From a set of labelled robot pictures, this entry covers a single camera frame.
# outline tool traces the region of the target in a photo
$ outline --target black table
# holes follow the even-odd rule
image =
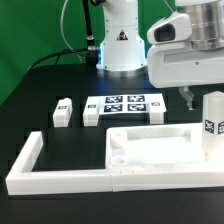
[[[193,89],[199,95],[224,89],[203,88]],[[149,119],[144,114],[107,115],[100,116],[97,127],[84,128],[87,97],[147,93],[163,93],[166,124],[201,122],[202,105],[189,111],[176,88],[155,89],[147,75],[102,78],[86,65],[34,69],[0,107],[0,223],[223,223],[224,188],[8,196],[5,178],[31,131],[41,130],[45,141],[34,172],[103,169],[106,130],[149,125]],[[71,122],[68,128],[54,128],[54,109],[65,97],[73,103]]]

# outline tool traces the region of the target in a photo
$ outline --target white plastic tray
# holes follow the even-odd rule
[[[224,186],[224,163],[204,162],[201,135],[202,124],[111,128],[107,131],[106,169],[32,172],[43,146],[41,132],[33,132],[6,178],[8,193]]]

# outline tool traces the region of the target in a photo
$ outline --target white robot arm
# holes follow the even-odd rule
[[[224,1],[175,3],[177,11],[148,31],[148,72],[155,87],[181,87],[189,101],[189,86],[224,83]]]
[[[145,72],[144,41],[139,36],[138,1],[106,0],[103,3],[105,39],[100,45],[99,74],[131,77]]]

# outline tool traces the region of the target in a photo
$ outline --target green backdrop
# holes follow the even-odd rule
[[[170,11],[163,0],[138,0],[140,36],[149,48],[146,33]],[[174,0],[168,1],[174,8]],[[65,49],[60,34],[64,0],[0,1],[0,104],[21,82],[28,67],[37,59]],[[104,38],[102,6],[90,6],[97,44]],[[70,0],[65,14],[65,33],[74,49],[86,47],[85,21],[81,0]],[[74,55],[60,63],[79,63]]]

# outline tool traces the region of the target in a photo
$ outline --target black cable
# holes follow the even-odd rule
[[[92,32],[88,1],[89,0],[82,0],[85,21],[86,21],[87,46],[94,46],[95,40],[94,40],[93,32]]]
[[[50,59],[50,58],[54,58],[54,57],[57,57],[57,60],[56,60],[56,64],[58,63],[58,60],[60,59],[60,57],[62,56],[62,55],[66,55],[66,54],[77,54],[77,53],[79,53],[79,52],[84,52],[84,51],[87,51],[87,49],[86,48],[81,48],[81,49],[76,49],[76,50],[74,50],[74,51],[71,51],[71,50],[63,50],[63,51],[61,51],[61,52],[56,52],[56,53],[53,53],[53,54],[49,54],[49,55],[47,55],[47,56],[45,56],[45,57],[43,57],[43,58],[40,58],[40,59],[38,59],[37,61],[35,61],[28,69],[27,69],[27,72],[25,73],[25,76],[24,77],[26,77],[30,72],[31,72],[31,70],[33,69],[33,68],[35,68],[38,64],[40,64],[41,62],[43,62],[43,61],[46,61],[46,60],[48,60],[48,59]]]

